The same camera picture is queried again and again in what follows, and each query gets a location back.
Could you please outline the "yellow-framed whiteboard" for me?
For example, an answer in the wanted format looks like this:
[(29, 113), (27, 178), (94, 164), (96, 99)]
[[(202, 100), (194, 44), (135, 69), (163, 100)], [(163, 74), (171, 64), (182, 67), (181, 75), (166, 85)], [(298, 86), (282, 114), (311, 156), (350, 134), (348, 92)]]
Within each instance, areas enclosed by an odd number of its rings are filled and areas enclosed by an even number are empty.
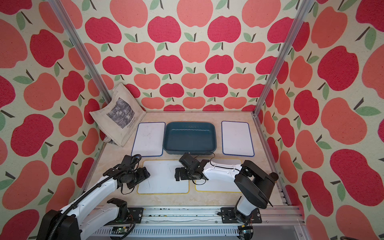
[(139, 184), (140, 195), (187, 194), (188, 181), (176, 181), (176, 168), (182, 167), (178, 160), (146, 160), (143, 163), (150, 177)]
[[(242, 162), (239, 159), (213, 159), (213, 164), (226, 164), (226, 165), (240, 165)], [(220, 180), (208, 180), (206, 183), (204, 180), (195, 180), (195, 189), (198, 192), (215, 192), (215, 193), (240, 193), (241, 191), (234, 183), (234, 180), (220, 181)]]

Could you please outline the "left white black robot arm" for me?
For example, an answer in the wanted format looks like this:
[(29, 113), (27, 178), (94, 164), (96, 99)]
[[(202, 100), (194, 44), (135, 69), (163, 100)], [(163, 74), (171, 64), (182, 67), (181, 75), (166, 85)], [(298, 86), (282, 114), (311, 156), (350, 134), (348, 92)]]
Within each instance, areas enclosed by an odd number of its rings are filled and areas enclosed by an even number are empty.
[(86, 240), (108, 223), (134, 223), (126, 201), (112, 198), (100, 210), (94, 208), (118, 188), (129, 189), (150, 177), (148, 170), (131, 166), (115, 166), (72, 203), (59, 211), (50, 210), (43, 217), (38, 240)]

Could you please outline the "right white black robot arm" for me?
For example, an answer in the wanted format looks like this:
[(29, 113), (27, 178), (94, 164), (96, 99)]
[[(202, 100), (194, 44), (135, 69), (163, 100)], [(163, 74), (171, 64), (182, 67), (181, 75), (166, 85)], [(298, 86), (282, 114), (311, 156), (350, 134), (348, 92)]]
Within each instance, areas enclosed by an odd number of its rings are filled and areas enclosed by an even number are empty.
[(264, 172), (252, 161), (242, 164), (226, 165), (211, 160), (196, 160), (192, 157), (181, 158), (182, 167), (175, 169), (176, 181), (210, 180), (234, 183), (243, 194), (237, 201), (229, 218), (249, 224), (255, 209), (266, 209), (272, 205), (270, 197), (279, 175)]

